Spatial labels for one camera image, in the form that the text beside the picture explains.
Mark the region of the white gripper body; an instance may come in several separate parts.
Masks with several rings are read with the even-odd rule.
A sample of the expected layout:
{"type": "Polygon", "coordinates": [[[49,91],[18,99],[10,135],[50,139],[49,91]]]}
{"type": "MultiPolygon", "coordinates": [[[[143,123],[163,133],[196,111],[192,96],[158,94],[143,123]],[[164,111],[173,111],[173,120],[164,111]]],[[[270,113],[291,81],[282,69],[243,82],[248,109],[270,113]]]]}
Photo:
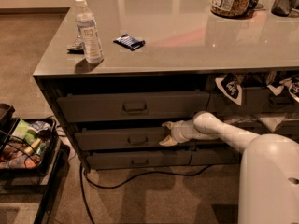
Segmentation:
{"type": "Polygon", "coordinates": [[[197,137],[197,130],[192,120],[174,122],[171,126],[170,137],[174,144],[185,143],[197,137]]]}

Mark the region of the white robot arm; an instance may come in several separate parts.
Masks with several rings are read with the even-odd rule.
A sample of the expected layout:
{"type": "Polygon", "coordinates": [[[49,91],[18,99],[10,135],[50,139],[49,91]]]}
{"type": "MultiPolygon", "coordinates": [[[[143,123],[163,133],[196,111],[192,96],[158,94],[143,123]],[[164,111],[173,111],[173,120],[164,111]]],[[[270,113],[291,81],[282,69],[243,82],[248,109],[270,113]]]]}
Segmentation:
{"type": "Polygon", "coordinates": [[[240,129],[206,111],[163,126],[170,134],[162,146],[219,138],[242,155],[238,224],[299,224],[298,143],[274,133],[240,129]]]}

